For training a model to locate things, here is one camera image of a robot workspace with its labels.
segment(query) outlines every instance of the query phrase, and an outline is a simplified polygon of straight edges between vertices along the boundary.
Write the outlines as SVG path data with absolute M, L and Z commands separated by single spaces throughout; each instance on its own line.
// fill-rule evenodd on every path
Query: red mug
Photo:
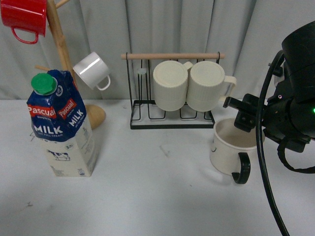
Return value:
M 38 35 L 46 33 L 46 6 L 47 0 L 1 0 L 2 22 L 11 27 L 13 35 L 22 43 L 37 43 Z M 16 29 L 35 33 L 35 40 L 22 40 Z

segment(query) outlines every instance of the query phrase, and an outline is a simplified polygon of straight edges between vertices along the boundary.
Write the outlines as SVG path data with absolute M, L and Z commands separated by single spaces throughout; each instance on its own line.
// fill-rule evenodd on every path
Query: gray curtain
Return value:
M 129 98 L 123 53 L 217 51 L 226 54 L 220 61 L 226 74 L 237 78 L 233 96 L 242 98 L 245 93 L 259 95 L 281 42 L 314 21 L 314 10 L 313 0 L 71 0 L 58 14 L 72 64 L 95 51 L 112 71 L 111 87 L 102 92 L 89 89 L 77 76 L 84 99 Z M 33 37 L 22 31 L 19 35 Z M 27 45 L 0 24 L 0 55 L 0 99 L 27 99 L 32 77 L 42 72 L 36 64 L 61 69 L 48 29 L 46 37 Z M 130 73 L 139 66 L 134 61 Z

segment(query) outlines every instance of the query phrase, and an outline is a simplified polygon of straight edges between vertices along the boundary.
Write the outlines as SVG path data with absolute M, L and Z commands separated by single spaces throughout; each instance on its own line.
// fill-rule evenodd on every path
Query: white mug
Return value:
M 191 62 L 181 64 L 166 60 L 158 64 L 153 71 L 154 96 L 158 107 L 164 111 L 176 111 L 186 102 L 188 70 Z
M 95 52 L 92 52 L 79 63 L 77 63 L 73 70 L 83 80 L 90 89 L 97 87 L 103 91 L 110 86 L 110 70 L 105 62 Z M 99 87 L 98 84 L 107 77 L 108 83 L 105 87 Z
M 215 123 L 210 160 L 218 171 L 244 184 L 250 175 L 251 161 L 257 158 L 256 133 L 255 129 L 248 133 L 236 128 L 234 121 L 228 118 Z
M 187 104 L 199 112 L 210 111 L 219 100 L 224 101 L 230 96 L 235 86 L 236 78 L 226 76 L 219 64 L 212 61 L 198 62 L 190 70 Z

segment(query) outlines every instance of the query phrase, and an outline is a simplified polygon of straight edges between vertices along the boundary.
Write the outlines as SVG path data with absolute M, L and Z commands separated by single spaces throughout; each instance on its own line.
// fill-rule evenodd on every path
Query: bottle cap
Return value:
M 56 89 L 56 80 L 49 74 L 40 73 L 31 80 L 31 86 L 39 94 L 48 94 Z

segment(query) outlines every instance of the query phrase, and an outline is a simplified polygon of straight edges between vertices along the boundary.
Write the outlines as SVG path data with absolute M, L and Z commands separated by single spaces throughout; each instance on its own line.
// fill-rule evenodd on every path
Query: cream mug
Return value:
M 257 159 L 256 132 L 255 129 L 249 133 L 238 129 L 234 121 L 228 118 L 215 123 L 210 160 L 218 171 L 244 184 L 250 176 L 251 161 Z
M 230 96 L 235 86 L 236 78 L 226 76 L 219 64 L 198 62 L 190 70 L 187 104 L 199 112 L 210 111 L 219 100 L 224 101 Z
M 153 71 L 153 91 L 156 105 L 164 111 L 176 111 L 186 102 L 188 70 L 191 62 L 181 64 L 166 60 L 158 64 Z

